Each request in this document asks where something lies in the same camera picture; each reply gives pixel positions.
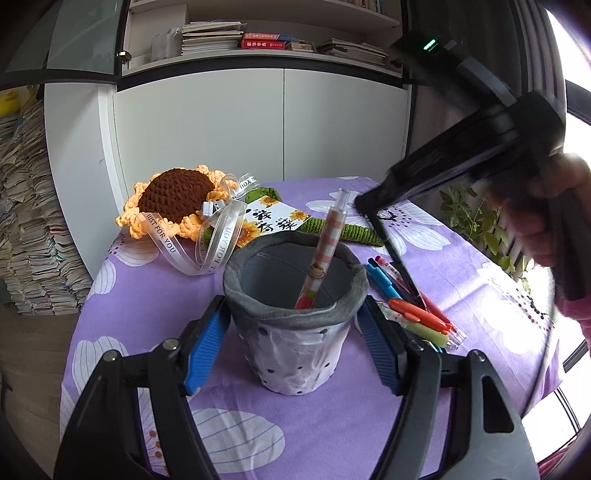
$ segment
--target book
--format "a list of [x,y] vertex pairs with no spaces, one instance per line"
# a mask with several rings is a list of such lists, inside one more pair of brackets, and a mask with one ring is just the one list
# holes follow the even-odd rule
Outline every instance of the book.
[[332,38],[318,46],[318,52],[334,55],[342,59],[357,60],[373,65],[384,66],[388,54],[385,50],[368,43],[356,44]]
[[300,42],[301,40],[291,37],[289,35],[281,35],[279,33],[245,33],[244,40],[275,40],[275,41],[296,41]]
[[323,48],[332,48],[334,46],[362,48],[363,50],[373,51],[379,55],[387,56],[387,53],[383,48],[376,47],[375,45],[370,45],[369,43],[365,42],[359,44],[345,40],[338,40],[337,38],[331,38],[330,40],[325,41],[324,43],[318,45],[317,49],[320,51]]
[[242,22],[191,22],[181,30],[183,34],[189,32],[208,32],[216,30],[240,30]]
[[189,32],[184,33],[183,37],[193,38],[193,37],[226,37],[232,35],[242,35],[241,30],[216,30],[213,32]]
[[238,44],[238,40],[242,38],[242,35],[225,35],[223,37],[195,37],[195,38],[185,38],[183,39],[183,47],[190,46],[190,45],[199,45],[202,43],[220,43],[220,42],[232,42],[236,41]]
[[285,49],[291,51],[314,51],[314,47],[307,43],[290,43],[285,46]]
[[244,49],[266,48],[267,50],[285,50],[285,42],[271,40],[242,40],[241,47]]
[[237,47],[238,40],[223,40],[211,43],[198,43],[196,45],[183,45],[181,55],[207,51],[236,50]]

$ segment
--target stack of papers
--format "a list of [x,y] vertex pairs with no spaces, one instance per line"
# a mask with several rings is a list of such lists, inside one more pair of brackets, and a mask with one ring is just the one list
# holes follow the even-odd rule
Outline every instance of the stack of papers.
[[0,151],[0,277],[21,313],[77,313],[92,279],[57,199],[43,103],[26,107],[17,124]]
[[236,50],[242,38],[241,22],[191,22],[182,28],[181,55]]
[[12,138],[17,127],[18,115],[7,115],[0,118],[0,153]]
[[331,38],[318,46],[318,53],[325,55],[334,55],[342,59],[357,60],[373,65],[385,66],[388,54],[379,47],[369,43],[357,44],[350,41],[337,40]]

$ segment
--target pen holder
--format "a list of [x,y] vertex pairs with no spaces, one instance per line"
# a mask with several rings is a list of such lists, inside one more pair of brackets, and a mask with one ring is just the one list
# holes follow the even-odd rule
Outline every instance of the pen holder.
[[284,395],[329,379],[369,288],[359,260],[339,244],[314,308],[294,310],[317,243],[301,232],[262,236],[236,250],[224,273],[246,360],[265,387]]

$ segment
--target red pen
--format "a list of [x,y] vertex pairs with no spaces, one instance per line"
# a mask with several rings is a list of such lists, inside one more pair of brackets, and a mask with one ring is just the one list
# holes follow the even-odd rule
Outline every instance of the red pen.
[[409,320],[418,319],[425,327],[429,327],[436,332],[448,334],[450,325],[446,324],[434,314],[427,312],[412,303],[400,299],[390,299],[388,306],[395,312],[402,313]]

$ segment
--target table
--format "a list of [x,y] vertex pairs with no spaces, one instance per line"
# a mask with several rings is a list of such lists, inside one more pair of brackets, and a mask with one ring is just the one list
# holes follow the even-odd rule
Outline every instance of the table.
[[[269,186],[289,205],[324,216],[339,188],[352,190],[353,199],[355,192],[374,185],[363,177],[341,177]],[[381,216],[419,288],[467,333],[459,353],[484,351],[521,410],[543,355],[547,316],[499,267],[417,206],[402,202]],[[352,207],[348,222],[363,224]],[[363,263],[376,254],[387,256],[383,248],[349,248]],[[148,351],[178,336],[220,293],[221,274],[186,277],[148,238],[135,241],[122,233],[105,258],[72,338],[62,383],[61,432],[104,351]],[[556,350],[547,358],[538,400],[560,383]],[[147,390],[140,390],[139,401],[151,463],[165,473]],[[424,473],[438,468],[449,402],[449,392],[442,391]],[[371,475],[400,398],[381,384],[355,327],[331,379],[302,396],[264,388],[250,372],[231,327],[208,382],[189,404],[223,479],[361,480]]]

